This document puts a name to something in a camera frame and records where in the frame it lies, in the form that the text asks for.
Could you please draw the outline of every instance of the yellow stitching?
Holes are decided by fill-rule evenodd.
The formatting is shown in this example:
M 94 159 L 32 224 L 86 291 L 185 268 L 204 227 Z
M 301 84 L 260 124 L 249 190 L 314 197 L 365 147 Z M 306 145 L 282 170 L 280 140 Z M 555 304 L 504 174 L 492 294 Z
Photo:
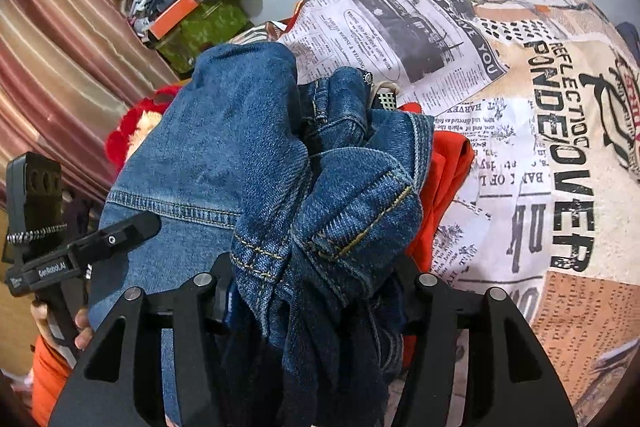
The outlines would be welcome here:
M 338 245 L 336 245 L 331 239 L 329 239 L 328 237 L 326 237 L 324 235 L 324 233 L 322 232 L 318 232 L 318 237 L 322 237 L 327 243 L 329 243 L 329 245 L 331 245 L 334 248 L 340 248 Z
M 229 257 L 234 262 L 234 264 L 237 264 L 238 266 L 240 266 L 241 268 L 244 268 L 245 270 L 249 270 L 249 272 L 252 275 L 256 275 L 258 277 L 264 277 L 265 279 L 267 279 L 267 280 L 269 280 L 271 282 L 276 280 L 276 278 L 273 275 L 271 275 L 270 273 L 254 271 L 254 267 L 253 266 L 251 266 L 250 264 L 246 264 L 246 263 L 243 263 L 242 261 L 240 261 L 238 259 L 238 257 L 236 257 L 233 254 L 233 252 L 230 253 Z
M 274 259 L 277 259 L 278 261 L 282 261 L 284 259 L 283 255 L 277 255 L 275 253 L 271 253 L 269 251 L 263 250 L 260 247 L 254 247 L 254 245 L 251 245 L 250 243 L 246 242 L 237 233 L 234 234 L 234 237 L 238 240 L 238 243 L 240 243 L 241 245 L 244 245 L 245 247 L 249 248 L 250 250 L 257 251 L 258 253 L 263 253 L 265 255 L 268 255 L 269 257 L 273 257 Z
M 355 247 L 361 240 L 362 238 L 367 235 L 367 233 L 369 233 L 369 230 L 371 230 L 373 228 L 373 226 L 379 222 L 380 219 L 382 219 L 382 217 L 388 213 L 389 211 L 393 210 L 393 208 L 395 208 L 396 206 L 398 206 L 398 204 L 404 200 L 405 197 L 407 197 L 407 195 L 409 194 L 409 192 L 411 192 L 413 189 L 413 185 L 409 185 L 408 187 L 406 187 L 402 192 L 400 192 L 400 195 L 393 201 L 393 203 L 391 203 L 388 207 L 385 208 L 385 210 L 383 210 L 382 212 L 380 212 L 377 216 L 376 219 L 374 219 L 371 224 L 364 229 L 362 232 L 360 232 L 346 247 L 342 248 L 342 250 L 340 250 L 337 254 L 332 255 L 332 256 L 327 256 L 330 259 L 338 259 L 339 257 L 342 257 L 344 254 L 348 253 L 348 251 L 351 250 L 351 248 Z

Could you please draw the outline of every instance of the finger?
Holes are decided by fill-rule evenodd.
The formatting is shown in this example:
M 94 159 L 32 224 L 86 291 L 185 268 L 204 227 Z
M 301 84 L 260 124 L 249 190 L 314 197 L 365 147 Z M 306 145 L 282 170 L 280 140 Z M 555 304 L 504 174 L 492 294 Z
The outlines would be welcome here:
M 94 336 L 94 330 L 92 328 L 84 328 L 84 330 L 80 331 L 79 335 L 74 340 L 76 347 L 78 349 L 84 350 L 86 346 L 89 345 L 89 341 Z
M 80 308 L 76 314 L 76 326 L 83 330 L 89 327 L 89 312 L 86 308 Z
M 55 348 L 57 346 L 56 341 L 51 334 L 49 323 L 47 322 L 47 314 L 49 313 L 49 307 L 40 301 L 33 301 L 30 306 L 31 316 L 38 327 L 44 341 L 49 344 L 50 347 Z

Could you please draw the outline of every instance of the orange sleeve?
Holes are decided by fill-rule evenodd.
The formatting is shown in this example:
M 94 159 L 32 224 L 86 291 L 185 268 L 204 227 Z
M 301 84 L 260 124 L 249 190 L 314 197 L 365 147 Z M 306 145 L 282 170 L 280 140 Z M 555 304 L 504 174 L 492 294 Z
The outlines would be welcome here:
M 415 102 L 399 107 L 403 111 L 422 112 Z M 433 253 L 433 236 L 440 220 L 453 201 L 456 192 L 465 182 L 474 150 L 462 134 L 451 131 L 435 131 L 431 148 L 431 165 L 424 187 L 420 192 L 420 201 L 424 212 L 420 230 L 406 249 L 406 253 L 414 258 L 418 269 L 428 272 L 431 269 Z M 414 356 L 416 338 L 404 337 L 404 353 L 402 367 L 407 367 Z
M 40 427 L 46 427 L 71 368 L 42 336 L 33 353 L 33 399 L 31 415 Z

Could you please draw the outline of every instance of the newspaper print fabric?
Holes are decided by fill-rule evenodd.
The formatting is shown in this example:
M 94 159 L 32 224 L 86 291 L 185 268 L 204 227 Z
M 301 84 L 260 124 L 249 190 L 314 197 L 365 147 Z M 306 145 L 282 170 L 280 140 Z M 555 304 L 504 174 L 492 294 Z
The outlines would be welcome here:
M 639 68 L 606 16 L 590 0 L 304 0 L 280 41 L 300 83 L 363 68 L 469 137 L 433 269 L 508 291 L 587 425 L 640 338 Z

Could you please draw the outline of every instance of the jeans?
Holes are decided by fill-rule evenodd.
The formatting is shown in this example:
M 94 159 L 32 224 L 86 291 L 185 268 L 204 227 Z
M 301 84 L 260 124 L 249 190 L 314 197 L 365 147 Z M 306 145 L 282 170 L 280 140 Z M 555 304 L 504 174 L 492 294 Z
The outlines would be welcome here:
M 162 230 L 127 256 L 95 264 L 92 325 L 127 287 L 178 287 L 230 251 L 242 304 L 231 309 L 250 311 L 236 323 L 255 322 L 255 352 L 281 365 L 282 422 L 381 418 L 402 355 L 392 263 L 422 219 L 433 119 L 367 110 L 365 77 L 340 68 L 299 87 L 295 58 L 276 43 L 202 54 L 109 193 L 102 227 L 151 210 Z M 265 359 L 243 360 L 239 345 L 232 337 L 223 355 L 236 391 L 238 375 L 256 375 L 247 364 Z M 170 331 L 162 377 L 176 421 Z M 264 376 L 252 381 L 265 386 Z

